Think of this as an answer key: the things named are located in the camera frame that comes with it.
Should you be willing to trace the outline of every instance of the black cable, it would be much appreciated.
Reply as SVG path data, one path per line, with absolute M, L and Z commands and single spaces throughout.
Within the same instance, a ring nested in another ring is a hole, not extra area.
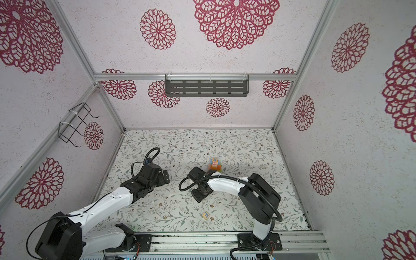
M 230 256 L 231 256 L 231 258 L 233 260 L 237 260 L 237 258 L 235 258 L 233 256 L 233 252 L 239 251 L 239 250 L 245 250 L 245 249 L 255 248 L 257 246 L 260 246 L 261 244 L 263 244 L 264 242 L 266 242 L 270 238 L 271 234 L 272 234 L 272 231 L 270 230 L 269 233 L 267 234 L 267 236 L 262 241 L 258 242 L 257 244 L 250 245 L 250 246 L 245 246 L 245 247 L 241 247 L 241 248 L 233 248 L 233 249 L 231 249 L 230 250 Z
M 132 176 L 132 177 L 134 177 L 134 174 L 133 174 L 133 166 L 134 166 L 134 164 L 135 164 L 135 163 L 132 163 L 132 164 L 131 164 L 130 173 L 131 173 L 131 176 Z
M 94 207 L 100 200 L 104 199 L 105 196 L 109 195 L 111 192 L 107 193 L 106 195 L 102 196 L 99 200 L 97 200 L 91 207 L 89 207 L 88 209 L 84 210 L 83 213 L 89 211 L 92 207 Z
M 236 177 L 231 177 L 231 176 L 227 176 L 227 175 L 215 175 L 215 176 L 208 176 L 208 177 L 204 177 L 204 178 L 202 178 L 202 179 L 200 179 L 200 180 L 198 180 L 198 181 L 196 181 L 196 182 L 194 182 L 193 184 L 191 184 L 191 185 L 189 185 L 188 187 L 186 187 L 186 188 L 181 188 L 181 186 L 182 186 L 182 183 L 186 180 L 186 179 L 188 179 L 188 177 L 186 177 L 186 178 L 184 178 L 181 182 L 180 182 L 180 184 L 179 184 L 179 190 L 180 191 L 186 191 L 186 190 L 188 190 L 188 189 L 190 189 L 192 186 L 194 186 L 194 185 L 196 185 L 196 184 L 198 184 L 198 183 L 200 183 L 200 182 L 203 182 L 203 181 L 207 181 L 207 180 L 210 180 L 210 179 L 215 179 L 215 178 L 224 178 L 224 179 L 229 179 L 229 180 L 233 180 L 233 181 L 237 181 L 237 182 L 239 182 L 239 183 L 242 183 L 242 184 L 245 184 L 246 186 L 248 186 L 250 189 L 252 189 L 253 191 L 255 191 L 258 195 L 259 195 L 259 197 L 261 197 L 270 207 L 271 207 L 271 209 L 273 210 L 273 212 L 276 214 L 276 216 L 277 216 L 277 220 L 279 221 L 279 222 L 281 222 L 281 221 L 283 221 L 283 218 L 282 218 L 282 215 L 279 213 L 279 211 L 277 210 L 277 208 L 275 208 L 275 206 L 273 206 L 273 204 L 270 202 L 270 200 L 258 189 L 258 188 L 256 188 L 256 186 L 254 186 L 253 184 L 251 184 L 251 183 L 249 183 L 249 182 L 246 182 L 246 181 L 243 181 L 243 180 L 241 180 L 241 179 L 238 179 L 238 178 L 236 178 Z
M 56 217 L 53 217 L 53 218 L 51 218 L 51 219 L 48 219 L 47 221 L 44 221 L 44 222 L 40 223 L 37 227 L 35 227 L 35 229 L 34 229 L 34 230 L 32 230 L 32 231 L 30 232 L 30 234 L 27 236 L 27 239 L 26 239 L 26 252 L 29 254 L 29 256 L 31 256 L 31 257 L 32 257 L 32 258 L 34 258 L 34 259 L 42 260 L 41 258 L 38 258 L 38 257 L 33 256 L 33 255 L 29 252 L 29 245 L 28 245 L 28 244 L 29 244 L 29 238 L 30 238 L 30 236 L 33 234 L 33 232 L 34 232 L 35 230 L 37 230 L 37 229 L 38 229 L 38 227 L 42 226 L 42 225 L 43 225 L 43 224 L 45 224 L 46 222 L 51 221 L 52 219 L 56 219 L 56 218 L 66 218 L 66 217 L 75 217 L 75 216 L 78 216 L 78 215 L 80 215 L 80 214 L 76 214 L 76 215 L 56 216 Z
M 155 148 L 152 148 L 150 151 L 148 151 L 147 153 L 146 153 L 146 155 L 145 155 L 145 157 L 144 157 L 144 160 L 143 161 L 137 161 L 137 162 L 134 162 L 134 163 L 132 163 L 131 164 L 131 169 L 130 169 L 130 173 L 131 173 L 131 176 L 132 177 L 134 177 L 134 174 L 133 174 L 133 167 L 134 167 L 134 164 L 135 163 L 143 163 L 143 165 L 145 165 L 146 164 L 146 161 L 147 161 L 147 157 L 149 156 L 149 154 L 151 153 L 151 152 L 153 152 L 154 150 L 157 150 L 157 153 L 155 154 L 155 155 L 153 155 L 153 157 L 148 161 L 148 163 L 151 163 L 155 158 L 156 158 L 156 156 L 160 153 L 160 148 L 159 147 L 155 147 Z
M 143 162 L 143 165 L 145 165 L 145 164 L 146 164 L 147 157 L 148 157 L 148 156 L 149 156 L 149 154 L 150 154 L 151 152 L 153 152 L 154 150 L 157 150 L 157 153 L 156 153 L 155 155 L 153 155 L 152 159 L 150 159 L 150 160 L 149 160 L 149 163 L 151 163 L 151 162 L 153 161 L 153 159 L 155 159 L 155 158 L 156 158 L 156 156 L 160 153 L 160 148 L 159 148 L 159 147 L 152 148 L 150 151 L 148 151 L 148 152 L 147 152 L 146 156 L 144 157 L 144 162 Z

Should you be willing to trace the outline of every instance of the red flower pattern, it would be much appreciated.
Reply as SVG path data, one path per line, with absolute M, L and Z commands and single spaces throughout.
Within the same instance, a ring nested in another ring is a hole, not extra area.
M 118 69 L 107 69 L 103 73 L 124 73 Z M 101 81 L 108 94 L 118 99 L 131 99 L 136 95 L 136 85 L 133 80 L 104 80 Z
M 150 100 L 160 107 L 168 108 L 176 106 L 180 100 L 178 97 L 166 96 L 165 82 L 163 80 L 152 82 L 149 86 L 148 92 Z
M 230 110 L 230 103 L 222 98 L 214 98 L 208 101 L 206 106 L 208 114 L 214 117 L 221 117 Z
M 357 23 L 341 34 L 332 51 L 332 67 L 337 72 L 350 70 L 364 55 L 370 34 L 365 24 Z
M 382 94 L 386 113 L 394 118 L 394 127 L 410 134 L 416 142 L 416 26 L 406 43 L 394 53 L 394 61 L 386 73 Z
M 46 161 L 16 196 L 15 201 L 22 208 L 40 209 L 58 196 L 63 182 L 62 167 L 53 158 L 46 158 Z
M 289 68 L 281 68 L 273 73 L 287 73 L 293 74 L 296 71 Z M 278 99 L 286 96 L 287 90 L 289 89 L 291 81 L 289 80 L 267 80 L 263 83 L 263 92 L 266 96 Z
M 85 144 L 91 150 L 97 150 L 103 144 L 103 129 L 96 122 L 89 123 L 84 130 Z
M 144 13 L 140 22 L 141 35 L 150 46 L 165 50 L 176 39 L 175 25 L 163 11 L 152 9 Z
M 411 231 L 399 231 L 389 233 L 389 237 L 383 240 L 383 260 L 415 260 L 416 259 L 416 234 Z
M 332 169 L 324 161 L 316 161 L 312 164 L 309 177 L 313 188 L 321 195 L 329 195 L 334 188 L 334 175 Z
M 0 225 L 0 255 L 1 255 L 1 250 L 3 249 L 3 246 L 5 244 L 3 237 L 4 237 L 4 232 L 1 230 L 1 225 Z
M 314 116 L 315 107 L 311 97 L 308 95 L 301 96 L 293 110 L 293 121 L 296 128 L 299 131 L 305 131 L 311 126 Z
M 24 72 L 53 70 L 63 38 L 43 0 L 0 1 L 0 56 Z
M 278 0 L 194 0 L 199 30 L 217 47 L 241 49 L 253 44 L 272 24 Z

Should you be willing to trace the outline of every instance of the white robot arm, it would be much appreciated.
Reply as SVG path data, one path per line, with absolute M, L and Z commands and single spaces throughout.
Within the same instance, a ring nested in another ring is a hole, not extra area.
M 83 256 L 107 248 L 132 249 L 136 240 L 134 231 L 124 224 L 117 224 L 99 232 L 88 233 L 88 231 L 117 210 L 143 198 L 155 187 L 170 182 L 168 172 L 152 163 L 158 152 L 153 158 L 147 158 L 154 150 L 160 151 L 159 148 L 150 150 L 145 156 L 145 162 L 140 172 L 134 176 L 132 166 L 132 178 L 123 182 L 114 191 L 70 214 L 66 215 L 62 212 L 54 214 L 47 221 L 35 248 L 35 252 L 41 259 L 78 260 Z M 27 247 L 28 240 L 29 237 L 26 241 L 26 249 L 28 254 L 32 256 Z

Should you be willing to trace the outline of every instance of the enclosure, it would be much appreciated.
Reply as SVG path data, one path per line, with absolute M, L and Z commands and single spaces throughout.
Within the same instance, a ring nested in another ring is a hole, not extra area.
M 3 0 L 0 13 L 1 258 L 29 258 L 36 226 L 120 187 L 153 147 L 169 184 L 89 234 L 124 223 L 153 236 L 141 259 L 228 257 L 254 227 L 244 202 L 178 189 L 217 157 L 281 197 L 282 250 L 240 259 L 416 258 L 413 1 Z

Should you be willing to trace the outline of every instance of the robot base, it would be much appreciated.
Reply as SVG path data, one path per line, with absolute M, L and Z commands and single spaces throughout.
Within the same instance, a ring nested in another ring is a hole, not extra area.
M 246 247 L 246 246 L 251 246 L 253 244 L 258 243 L 258 241 L 253 240 L 253 235 L 252 234 L 247 234 L 247 233 L 237 234 L 237 239 L 238 239 L 238 247 L 239 248 Z M 282 242 L 280 241 L 279 234 L 272 233 L 270 235 L 269 239 L 266 240 L 262 245 L 260 245 L 256 248 L 244 249 L 242 251 L 253 251 L 253 250 L 271 251 L 272 250 L 272 245 L 273 245 L 273 250 L 274 251 L 281 251 L 283 249 Z

